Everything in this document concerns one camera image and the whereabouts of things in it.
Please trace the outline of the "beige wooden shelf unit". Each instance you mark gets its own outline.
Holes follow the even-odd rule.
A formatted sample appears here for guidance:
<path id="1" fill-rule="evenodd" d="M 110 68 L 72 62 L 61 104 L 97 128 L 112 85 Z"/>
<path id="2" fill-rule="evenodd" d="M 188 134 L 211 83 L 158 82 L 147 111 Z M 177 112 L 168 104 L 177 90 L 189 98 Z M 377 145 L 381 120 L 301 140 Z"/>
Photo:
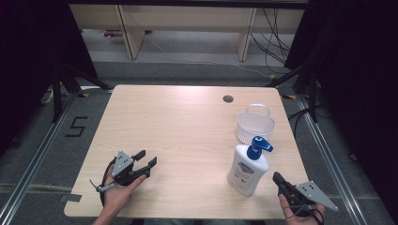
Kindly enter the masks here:
<path id="1" fill-rule="evenodd" d="M 236 35 L 238 59 L 244 61 L 252 33 L 294 35 L 301 9 L 238 7 L 151 7 L 71 4 L 81 29 L 119 30 L 130 59 L 137 57 L 145 31 L 224 32 Z"/>

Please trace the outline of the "black metal stand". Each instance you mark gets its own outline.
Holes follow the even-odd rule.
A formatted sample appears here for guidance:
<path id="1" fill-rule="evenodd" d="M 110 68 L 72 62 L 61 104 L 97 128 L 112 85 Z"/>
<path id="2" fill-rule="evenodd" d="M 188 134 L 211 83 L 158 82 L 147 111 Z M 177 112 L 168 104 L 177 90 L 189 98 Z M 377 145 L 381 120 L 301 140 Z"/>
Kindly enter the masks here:
<path id="1" fill-rule="evenodd" d="M 54 73 L 52 75 L 52 88 L 54 94 L 53 122 L 56 122 L 62 114 L 61 85 L 64 85 L 67 91 L 72 94 L 77 94 L 82 90 L 76 80 L 77 77 L 83 78 L 104 90 L 114 89 L 110 84 L 100 81 L 97 73 L 90 75 L 89 73 L 83 72 L 82 70 L 65 63 L 58 64 L 54 68 Z"/>
<path id="2" fill-rule="evenodd" d="M 311 60 L 305 60 L 300 66 L 294 68 L 287 74 L 284 74 L 281 78 L 272 80 L 267 87 L 276 87 L 277 85 L 284 83 L 293 77 L 297 77 L 293 86 L 293 91 L 296 94 L 302 93 L 304 90 L 309 89 L 309 114 L 313 121 L 316 123 L 315 113 L 315 97 L 316 97 L 316 74 L 314 72 L 314 63 Z"/>

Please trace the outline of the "white plastic basket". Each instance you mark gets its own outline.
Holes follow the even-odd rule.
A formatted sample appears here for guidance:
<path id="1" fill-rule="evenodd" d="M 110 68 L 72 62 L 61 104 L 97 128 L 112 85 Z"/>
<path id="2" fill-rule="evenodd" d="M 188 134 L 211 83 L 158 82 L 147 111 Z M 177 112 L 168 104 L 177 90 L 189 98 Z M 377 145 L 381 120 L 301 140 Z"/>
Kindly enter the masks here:
<path id="1" fill-rule="evenodd" d="M 254 103 L 237 115 L 236 136 L 242 143 L 250 144 L 255 136 L 268 140 L 276 122 L 268 106 Z"/>

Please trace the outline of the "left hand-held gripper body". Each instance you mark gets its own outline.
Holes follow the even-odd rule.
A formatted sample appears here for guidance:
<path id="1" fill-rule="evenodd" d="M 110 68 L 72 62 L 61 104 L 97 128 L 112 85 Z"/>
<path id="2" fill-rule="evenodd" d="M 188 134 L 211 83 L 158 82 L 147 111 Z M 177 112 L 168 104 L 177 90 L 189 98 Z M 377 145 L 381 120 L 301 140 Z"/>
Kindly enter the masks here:
<path id="1" fill-rule="evenodd" d="M 131 157 L 123 151 L 119 151 L 115 157 L 112 177 L 121 186 L 128 186 L 139 178 L 135 176 L 136 171 L 133 170 L 135 161 Z"/>

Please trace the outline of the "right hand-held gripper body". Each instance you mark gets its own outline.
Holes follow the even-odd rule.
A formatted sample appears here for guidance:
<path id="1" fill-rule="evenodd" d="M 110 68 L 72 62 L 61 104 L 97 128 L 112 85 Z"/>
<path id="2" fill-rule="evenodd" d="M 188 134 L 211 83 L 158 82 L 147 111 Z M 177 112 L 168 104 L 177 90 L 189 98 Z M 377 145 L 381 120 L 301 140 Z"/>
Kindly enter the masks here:
<path id="1" fill-rule="evenodd" d="M 287 182 L 288 187 L 279 188 L 279 192 L 287 199 L 289 208 L 295 216 L 308 217 L 318 204 L 337 211 L 338 206 L 314 182 L 309 181 L 299 185 Z"/>

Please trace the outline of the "white pump bottle blue cap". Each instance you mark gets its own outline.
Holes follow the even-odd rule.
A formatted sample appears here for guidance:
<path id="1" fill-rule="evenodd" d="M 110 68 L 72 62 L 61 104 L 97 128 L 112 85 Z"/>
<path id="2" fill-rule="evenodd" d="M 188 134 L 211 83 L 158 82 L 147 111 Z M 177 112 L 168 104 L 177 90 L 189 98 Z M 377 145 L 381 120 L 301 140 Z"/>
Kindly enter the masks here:
<path id="1" fill-rule="evenodd" d="M 251 144 L 236 146 L 234 158 L 227 181 L 239 193 L 251 196 L 269 164 L 264 151 L 271 152 L 273 146 L 261 136 L 255 136 Z"/>

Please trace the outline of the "person's left hand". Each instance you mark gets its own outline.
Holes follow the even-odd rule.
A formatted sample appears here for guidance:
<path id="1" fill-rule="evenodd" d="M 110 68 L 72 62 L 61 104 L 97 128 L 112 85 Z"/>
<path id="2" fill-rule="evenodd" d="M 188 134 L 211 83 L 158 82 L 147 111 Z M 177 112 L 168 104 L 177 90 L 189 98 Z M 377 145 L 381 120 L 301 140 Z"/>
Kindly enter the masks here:
<path id="1" fill-rule="evenodd" d="M 113 220 L 118 213 L 128 203 L 132 192 L 138 188 L 146 180 L 145 175 L 141 175 L 139 178 L 134 180 L 128 186 L 116 185 L 105 191 L 104 206 L 101 214 L 106 217 L 107 220 Z"/>

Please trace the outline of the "aluminium floor rail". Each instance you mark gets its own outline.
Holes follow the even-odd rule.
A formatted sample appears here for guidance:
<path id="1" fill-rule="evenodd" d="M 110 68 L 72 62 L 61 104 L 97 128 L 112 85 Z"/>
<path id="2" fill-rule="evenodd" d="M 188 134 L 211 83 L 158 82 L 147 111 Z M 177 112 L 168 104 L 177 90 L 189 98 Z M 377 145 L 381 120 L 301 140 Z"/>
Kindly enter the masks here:
<path id="1" fill-rule="evenodd" d="M 57 133 L 59 132 L 62 124 L 64 123 L 65 117 L 69 112 L 69 108 L 71 104 L 77 98 L 77 94 L 68 94 L 65 102 L 62 105 L 61 113 L 57 117 L 57 119 L 51 123 L 49 129 L 46 132 L 38 150 L 35 155 L 33 155 L 30 160 L 28 166 L 24 170 L 22 177 L 19 179 L 19 182 L 14 186 L 6 204 L 2 208 L 0 213 L 0 225 L 9 225 L 14 215 L 18 211 L 23 198 L 29 189 L 32 181 L 36 177 L 38 170 L 45 159 L 51 145 L 53 144 Z"/>
<path id="2" fill-rule="evenodd" d="M 305 120 L 314 137 L 320 154 L 326 163 L 330 176 L 340 194 L 348 215 L 353 221 L 353 224 L 369 225 L 367 219 L 363 214 L 359 202 L 357 201 L 353 191 L 347 184 L 339 165 L 337 164 L 333 154 L 331 153 L 329 145 L 327 144 L 319 125 L 313 120 L 310 115 L 306 115 Z"/>

